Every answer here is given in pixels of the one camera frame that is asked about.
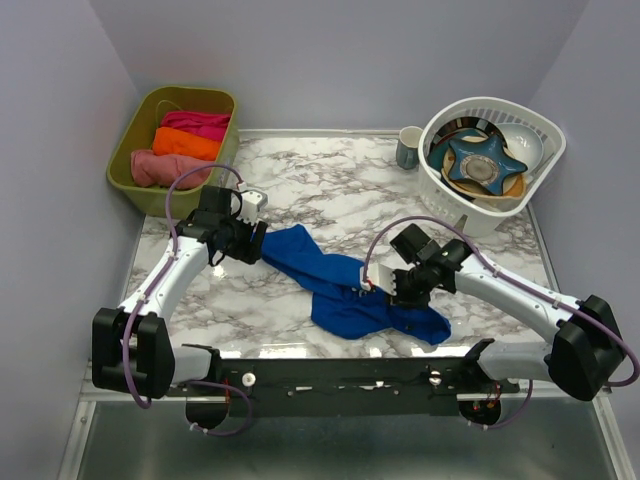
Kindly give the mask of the blue t shirt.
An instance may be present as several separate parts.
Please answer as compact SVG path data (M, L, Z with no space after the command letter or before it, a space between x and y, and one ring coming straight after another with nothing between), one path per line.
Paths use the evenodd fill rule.
M450 322L434 309L404 309L389 304L381 291L363 290L364 263L322 252L302 225L267 233L262 260L309 291L311 320L340 338L357 340L394 330L437 345L451 335Z

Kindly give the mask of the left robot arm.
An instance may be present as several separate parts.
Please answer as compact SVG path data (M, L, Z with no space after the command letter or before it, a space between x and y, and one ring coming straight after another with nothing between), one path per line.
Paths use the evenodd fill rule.
M169 223L168 245L141 285L117 308L92 321L91 377L95 387L148 403L188 383L201 395L222 380L218 350L172 345L168 322L188 287L225 259L255 264L267 225L259 215L268 197L259 190L207 186L197 207Z

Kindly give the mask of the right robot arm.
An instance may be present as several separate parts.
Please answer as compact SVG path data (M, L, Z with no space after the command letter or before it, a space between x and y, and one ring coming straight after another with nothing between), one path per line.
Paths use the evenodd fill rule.
M463 293L538 335L533 342L489 339L474 345L459 370L462 384L471 391L483 391L494 381L539 380L590 401L625 358L613 311L596 295L579 300L548 290L502 270L463 240L439 245L415 224L396 235L391 246L410 266L390 272L385 287L392 302L426 307L435 289Z

